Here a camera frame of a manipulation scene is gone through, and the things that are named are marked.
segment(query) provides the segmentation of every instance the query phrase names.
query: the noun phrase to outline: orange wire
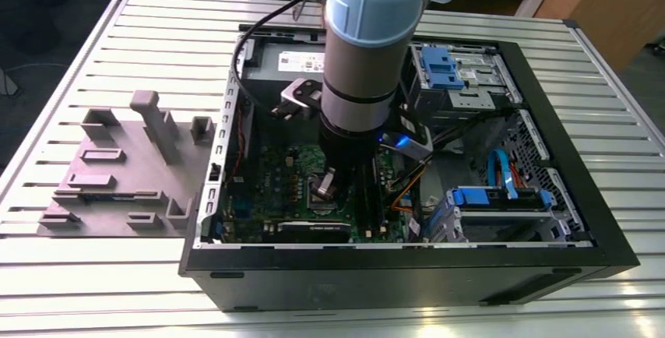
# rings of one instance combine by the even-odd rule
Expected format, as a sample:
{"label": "orange wire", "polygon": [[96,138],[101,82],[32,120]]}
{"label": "orange wire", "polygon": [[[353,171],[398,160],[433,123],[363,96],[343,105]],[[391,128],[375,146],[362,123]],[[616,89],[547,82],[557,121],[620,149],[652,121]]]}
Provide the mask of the orange wire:
{"label": "orange wire", "polygon": [[510,173],[513,174],[513,178],[515,180],[515,185],[519,188],[523,188],[525,184],[522,181],[522,176],[519,175],[518,169],[515,168],[514,164],[510,164]]}
{"label": "orange wire", "polygon": [[415,175],[414,179],[410,181],[410,183],[407,184],[407,186],[405,187],[405,190],[402,190],[402,193],[399,194],[399,196],[395,198],[395,201],[393,202],[391,204],[391,209],[394,211],[402,211],[402,212],[414,212],[414,210],[409,209],[409,208],[405,208],[405,207],[398,207],[397,206],[397,203],[399,202],[399,199],[402,199],[402,196],[405,196],[406,192],[409,191],[409,189],[411,188],[411,186],[414,185],[414,183],[419,180],[419,177],[423,175],[425,173],[425,169]]}

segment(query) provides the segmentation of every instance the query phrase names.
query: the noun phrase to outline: blue tab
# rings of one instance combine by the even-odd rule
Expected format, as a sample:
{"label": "blue tab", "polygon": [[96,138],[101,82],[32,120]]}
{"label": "blue tab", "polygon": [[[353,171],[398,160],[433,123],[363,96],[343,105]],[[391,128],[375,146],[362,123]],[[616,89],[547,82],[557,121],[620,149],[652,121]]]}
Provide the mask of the blue tab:
{"label": "blue tab", "polygon": [[463,89],[465,82],[457,75],[455,60],[451,58],[447,49],[423,48],[421,56],[429,76],[429,87],[431,89]]}
{"label": "blue tab", "polygon": [[451,195],[453,195],[453,204],[455,206],[459,206],[461,204],[465,204],[465,196],[462,192],[458,189],[451,190]]}
{"label": "blue tab", "polygon": [[551,208],[551,195],[550,192],[546,190],[541,190],[541,198],[542,198],[542,204],[545,204],[545,208]]}
{"label": "blue tab", "polygon": [[483,188],[463,188],[461,192],[465,196],[466,204],[489,205],[487,191]]}

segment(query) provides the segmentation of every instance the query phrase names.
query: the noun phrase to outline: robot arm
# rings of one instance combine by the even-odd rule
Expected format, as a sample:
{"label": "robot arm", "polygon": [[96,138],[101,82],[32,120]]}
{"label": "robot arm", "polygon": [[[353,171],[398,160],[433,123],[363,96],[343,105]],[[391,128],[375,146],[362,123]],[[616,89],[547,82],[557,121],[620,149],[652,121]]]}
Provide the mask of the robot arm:
{"label": "robot arm", "polygon": [[430,0],[310,1],[326,4],[319,144],[328,172],[316,194],[331,199],[377,153],[407,45]]}

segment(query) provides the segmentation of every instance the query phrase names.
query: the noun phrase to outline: blue light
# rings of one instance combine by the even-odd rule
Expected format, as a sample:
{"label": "blue light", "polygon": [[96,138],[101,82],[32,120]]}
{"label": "blue light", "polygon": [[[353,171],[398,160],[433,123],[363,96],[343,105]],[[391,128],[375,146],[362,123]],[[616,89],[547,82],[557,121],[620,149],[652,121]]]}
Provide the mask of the blue light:
{"label": "blue light", "polygon": [[399,149],[401,147],[406,146],[406,143],[409,143],[409,137],[407,136],[402,136],[402,138],[399,139],[399,141],[397,141],[397,143],[395,143],[395,147]]}

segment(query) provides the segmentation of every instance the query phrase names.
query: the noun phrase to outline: floor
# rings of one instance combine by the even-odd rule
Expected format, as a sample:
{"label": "floor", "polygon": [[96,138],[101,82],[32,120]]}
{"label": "floor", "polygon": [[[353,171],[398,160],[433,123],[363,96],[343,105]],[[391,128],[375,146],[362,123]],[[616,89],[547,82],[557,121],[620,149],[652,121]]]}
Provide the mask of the floor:
{"label": "floor", "polygon": [[[0,66],[9,69],[32,63],[68,65],[107,3],[108,0],[69,0],[65,5],[51,9],[63,40],[47,54],[20,53],[0,35]],[[0,172],[63,74],[64,67],[56,65],[32,66],[11,73],[12,80],[23,88],[23,94],[16,99],[0,95]],[[665,130],[665,58],[654,57],[645,49],[620,76],[661,131]]]}

